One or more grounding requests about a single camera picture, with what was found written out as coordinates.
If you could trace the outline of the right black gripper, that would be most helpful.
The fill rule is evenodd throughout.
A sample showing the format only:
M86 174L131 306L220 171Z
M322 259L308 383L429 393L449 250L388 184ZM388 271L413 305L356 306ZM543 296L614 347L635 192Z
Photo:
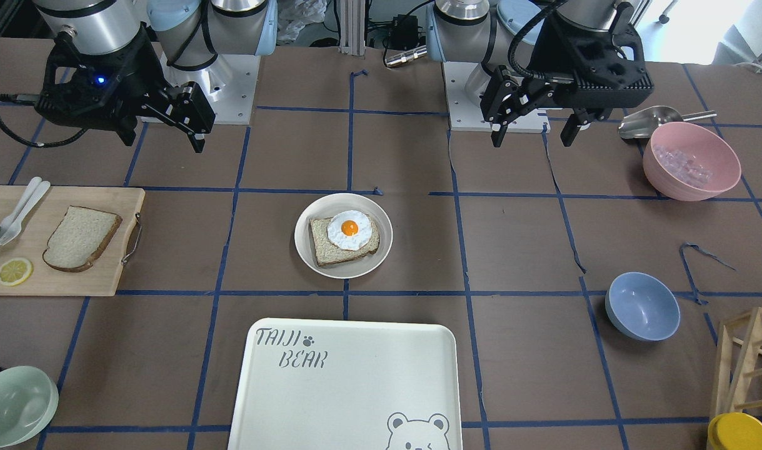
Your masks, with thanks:
M130 146L138 117L152 117L181 130L193 151L204 151L215 112L201 86L173 86L165 78L146 28L138 26L123 48L103 55L78 51L61 31L47 59L35 111L59 126L115 132Z

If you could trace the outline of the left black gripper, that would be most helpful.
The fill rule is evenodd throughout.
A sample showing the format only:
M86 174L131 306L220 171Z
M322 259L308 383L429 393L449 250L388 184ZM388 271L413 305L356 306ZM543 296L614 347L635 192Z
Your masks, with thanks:
M494 148L508 126L541 108L569 109L569 148L583 126L653 93L633 9L539 9L509 41L481 95Z

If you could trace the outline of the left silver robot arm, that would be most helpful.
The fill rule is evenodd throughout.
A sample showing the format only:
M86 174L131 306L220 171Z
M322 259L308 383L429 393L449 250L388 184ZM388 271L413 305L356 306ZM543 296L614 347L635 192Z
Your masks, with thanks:
M590 123L635 108L653 93L637 1L435 1L426 49L440 62L478 63L478 96L494 146L509 125L542 108L568 108L565 146Z

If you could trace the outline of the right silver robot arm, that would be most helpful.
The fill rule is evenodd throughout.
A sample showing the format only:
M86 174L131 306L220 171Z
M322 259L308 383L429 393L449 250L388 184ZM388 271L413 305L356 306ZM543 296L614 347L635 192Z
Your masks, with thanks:
M35 111L58 126L134 143L138 118L177 128L201 153L238 78L226 55L270 55L275 1L37 1L55 32Z

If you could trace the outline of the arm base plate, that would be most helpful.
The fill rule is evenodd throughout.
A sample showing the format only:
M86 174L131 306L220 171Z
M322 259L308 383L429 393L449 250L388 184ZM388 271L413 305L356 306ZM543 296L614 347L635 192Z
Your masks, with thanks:
M444 62L444 93L449 108L450 127L453 131L491 131L480 109L490 76L481 64L473 62ZM534 110L508 125L508 133L549 133L545 110Z
M164 53L160 58L164 77L172 85L193 81L201 86L216 124L245 126L251 121L261 60L258 55L219 55L211 66L192 72L167 66Z

